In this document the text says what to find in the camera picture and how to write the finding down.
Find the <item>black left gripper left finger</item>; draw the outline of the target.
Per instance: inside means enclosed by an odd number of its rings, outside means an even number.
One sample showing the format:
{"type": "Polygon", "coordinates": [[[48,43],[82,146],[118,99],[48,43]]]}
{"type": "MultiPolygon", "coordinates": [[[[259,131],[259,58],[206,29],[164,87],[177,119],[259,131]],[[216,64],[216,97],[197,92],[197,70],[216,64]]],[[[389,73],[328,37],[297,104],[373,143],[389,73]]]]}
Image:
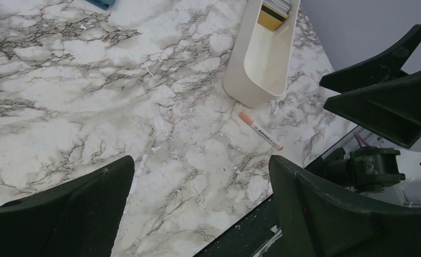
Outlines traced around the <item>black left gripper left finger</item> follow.
{"type": "Polygon", "coordinates": [[[0,206],[0,256],[110,256],[134,177],[124,156],[0,206]]]}

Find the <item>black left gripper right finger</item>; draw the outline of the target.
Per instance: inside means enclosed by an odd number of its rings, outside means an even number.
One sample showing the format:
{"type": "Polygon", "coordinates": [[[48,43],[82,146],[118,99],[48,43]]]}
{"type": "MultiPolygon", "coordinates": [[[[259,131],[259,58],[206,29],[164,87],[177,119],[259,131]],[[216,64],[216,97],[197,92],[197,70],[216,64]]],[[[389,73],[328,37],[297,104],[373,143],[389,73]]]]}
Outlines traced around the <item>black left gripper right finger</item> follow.
{"type": "Polygon", "coordinates": [[[362,196],[273,155],[283,256],[421,256],[421,208],[362,196]]]}

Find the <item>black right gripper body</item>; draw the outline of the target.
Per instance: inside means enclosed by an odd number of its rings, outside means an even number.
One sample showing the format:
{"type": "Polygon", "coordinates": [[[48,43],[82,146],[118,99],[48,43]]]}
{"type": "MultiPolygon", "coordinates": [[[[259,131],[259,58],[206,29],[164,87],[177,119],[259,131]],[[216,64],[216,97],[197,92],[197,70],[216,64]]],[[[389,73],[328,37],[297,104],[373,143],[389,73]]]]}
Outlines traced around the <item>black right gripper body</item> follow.
{"type": "Polygon", "coordinates": [[[323,76],[319,85],[337,92],[324,109],[409,149],[421,137],[421,70],[402,66],[421,43],[421,24],[387,50],[323,76]]]}

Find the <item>yellow credit card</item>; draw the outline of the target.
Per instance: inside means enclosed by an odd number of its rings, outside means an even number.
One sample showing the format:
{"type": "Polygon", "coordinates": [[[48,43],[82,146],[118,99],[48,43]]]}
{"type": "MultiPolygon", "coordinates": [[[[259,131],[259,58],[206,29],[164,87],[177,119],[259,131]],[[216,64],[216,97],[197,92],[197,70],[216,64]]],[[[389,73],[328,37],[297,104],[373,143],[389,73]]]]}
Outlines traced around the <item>yellow credit card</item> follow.
{"type": "Polygon", "coordinates": [[[273,7],[263,3],[257,23],[270,31],[275,31],[287,20],[287,18],[287,13],[279,12],[273,7]]]}

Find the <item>blue card holder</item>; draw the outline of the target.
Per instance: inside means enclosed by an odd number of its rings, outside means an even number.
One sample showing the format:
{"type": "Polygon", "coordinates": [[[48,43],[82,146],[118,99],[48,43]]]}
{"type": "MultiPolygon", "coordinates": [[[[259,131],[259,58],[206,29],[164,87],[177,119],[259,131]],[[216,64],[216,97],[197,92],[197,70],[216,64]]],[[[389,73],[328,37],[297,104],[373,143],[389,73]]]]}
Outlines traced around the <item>blue card holder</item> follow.
{"type": "Polygon", "coordinates": [[[110,7],[112,7],[116,3],[116,0],[86,0],[86,1],[103,10],[108,10],[110,7]]]}

